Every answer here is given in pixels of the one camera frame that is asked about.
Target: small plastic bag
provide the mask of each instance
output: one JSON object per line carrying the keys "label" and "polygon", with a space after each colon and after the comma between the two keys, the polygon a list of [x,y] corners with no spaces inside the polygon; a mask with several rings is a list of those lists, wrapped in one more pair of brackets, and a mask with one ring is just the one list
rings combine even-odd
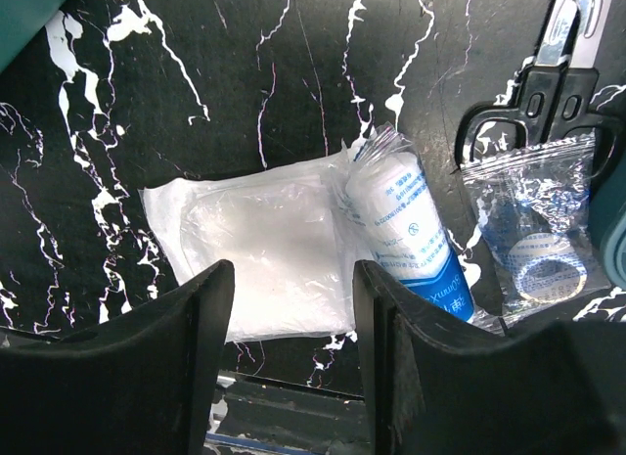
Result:
{"label": "small plastic bag", "polygon": [[512,325],[556,303],[609,286],[587,232],[595,139],[564,139],[462,168],[493,254]]}
{"label": "small plastic bag", "polygon": [[350,232],[336,225],[335,197],[323,182],[338,157],[223,181],[178,179],[142,193],[179,284],[219,259],[233,261],[235,300],[226,341],[354,330],[358,250]]}

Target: sterile dressing package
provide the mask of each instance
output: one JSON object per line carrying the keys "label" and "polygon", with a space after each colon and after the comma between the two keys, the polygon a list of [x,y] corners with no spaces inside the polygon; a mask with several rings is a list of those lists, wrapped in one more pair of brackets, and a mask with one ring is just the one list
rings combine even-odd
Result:
{"label": "sterile dressing package", "polygon": [[325,180],[338,157],[346,153],[223,181],[176,179],[141,193],[179,284],[218,259],[234,263],[226,341],[354,330],[354,262],[371,257],[334,219]]}

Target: black marble surface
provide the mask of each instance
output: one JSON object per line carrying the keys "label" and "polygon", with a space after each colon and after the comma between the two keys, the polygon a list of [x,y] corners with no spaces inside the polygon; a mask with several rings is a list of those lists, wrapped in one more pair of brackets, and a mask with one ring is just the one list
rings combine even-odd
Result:
{"label": "black marble surface", "polygon": [[[497,308],[452,143],[472,104],[511,96],[548,2],[69,0],[0,74],[1,325],[63,336],[176,287],[139,189],[323,157],[388,120]],[[594,100],[608,112],[626,104],[625,25],[613,0]],[[538,319],[625,310],[604,292]],[[360,394],[356,339],[229,344],[223,367]]]}
{"label": "black marble surface", "polygon": [[[265,385],[265,382],[247,378],[229,381],[226,388],[218,386],[206,435],[207,446],[213,452],[207,453],[247,453],[239,451],[242,447],[251,448],[250,452],[255,454],[370,453],[363,400],[346,399],[318,389]],[[259,447],[259,441],[265,447]],[[231,452],[229,445],[238,447]],[[297,447],[304,451],[288,452],[275,447]]]}

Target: plastic bag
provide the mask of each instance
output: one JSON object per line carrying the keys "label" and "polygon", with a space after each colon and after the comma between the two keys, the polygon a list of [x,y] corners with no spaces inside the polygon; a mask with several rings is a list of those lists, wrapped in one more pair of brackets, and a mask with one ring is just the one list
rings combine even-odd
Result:
{"label": "plastic bag", "polygon": [[609,286],[587,233],[593,136],[514,150],[462,169],[505,296],[507,325]]}
{"label": "plastic bag", "polygon": [[484,315],[473,304],[413,143],[390,124],[376,132],[335,173],[338,207],[374,259],[411,291],[465,321]]}
{"label": "plastic bag", "polygon": [[357,249],[334,219],[322,179],[338,156],[224,181],[175,180],[142,193],[182,284],[218,259],[235,264],[227,341],[320,337],[354,330]]}

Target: black scissor handle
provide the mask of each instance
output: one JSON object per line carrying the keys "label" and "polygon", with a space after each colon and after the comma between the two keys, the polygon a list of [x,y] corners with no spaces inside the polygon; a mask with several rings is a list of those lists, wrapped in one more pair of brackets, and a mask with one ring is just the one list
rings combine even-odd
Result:
{"label": "black scissor handle", "polygon": [[611,175],[626,144],[626,122],[621,117],[589,109],[598,77],[594,68],[572,68],[565,73],[559,105],[548,135],[548,140],[559,140],[577,129],[601,131],[594,156],[594,187],[599,187]]}
{"label": "black scissor handle", "polygon": [[454,160],[458,166],[467,161],[474,160],[476,137],[480,129],[487,122],[506,122],[515,128],[517,141],[526,139],[526,131],[523,123],[518,118],[517,108],[506,106],[493,106],[493,104],[481,103],[471,107],[461,118],[457,140],[454,146]]}
{"label": "black scissor handle", "polygon": [[560,79],[559,68],[532,67],[522,76],[521,86],[512,105],[501,107],[483,103],[465,113],[455,141],[457,165],[474,159],[476,136],[486,122],[513,124],[518,148],[545,142],[552,122]]}

